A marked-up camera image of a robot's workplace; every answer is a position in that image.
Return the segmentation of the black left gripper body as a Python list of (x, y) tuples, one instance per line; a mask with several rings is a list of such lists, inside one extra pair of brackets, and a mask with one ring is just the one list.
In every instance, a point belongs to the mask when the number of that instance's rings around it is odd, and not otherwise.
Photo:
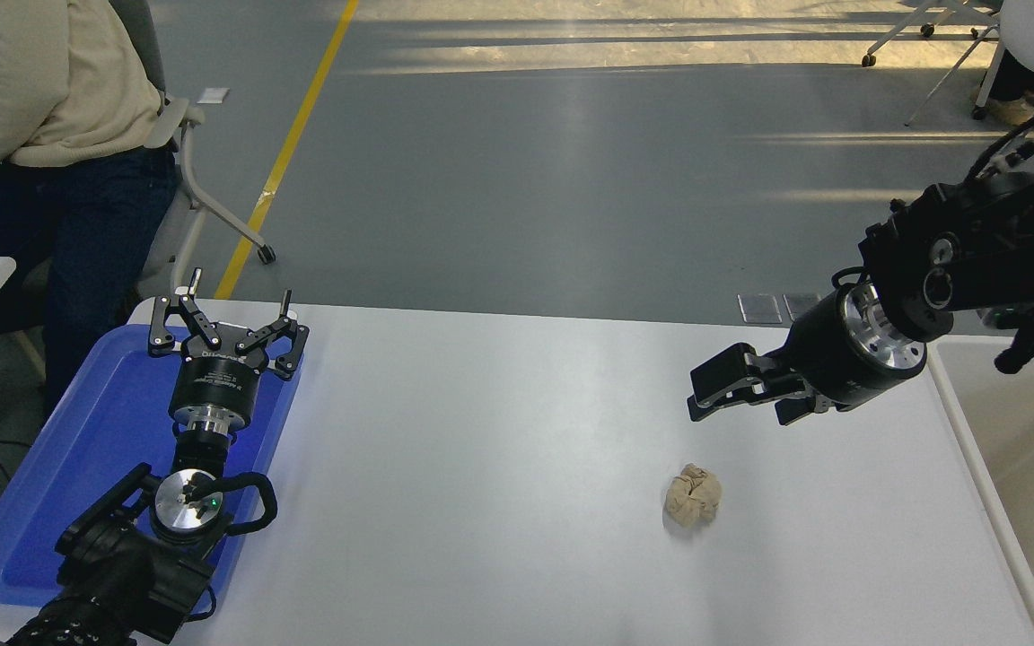
[(177, 423), (187, 423), (197, 410), (209, 407), (226, 410), (231, 422), (253, 421), (261, 375), (269, 367), (268, 343), (238, 353), (246, 346), (250, 329), (233, 324), (214, 324), (221, 340), (210, 348), (204, 338), (190, 336), (183, 346), (183, 362), (168, 412)]

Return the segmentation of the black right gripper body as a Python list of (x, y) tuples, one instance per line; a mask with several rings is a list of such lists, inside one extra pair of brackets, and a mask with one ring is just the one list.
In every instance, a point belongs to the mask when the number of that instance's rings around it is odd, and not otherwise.
[(828, 295), (795, 320), (784, 344), (784, 362), (800, 373), (807, 394), (841, 402), (840, 410), (865, 404), (881, 392), (880, 374), (857, 349), (846, 325), (851, 287)]

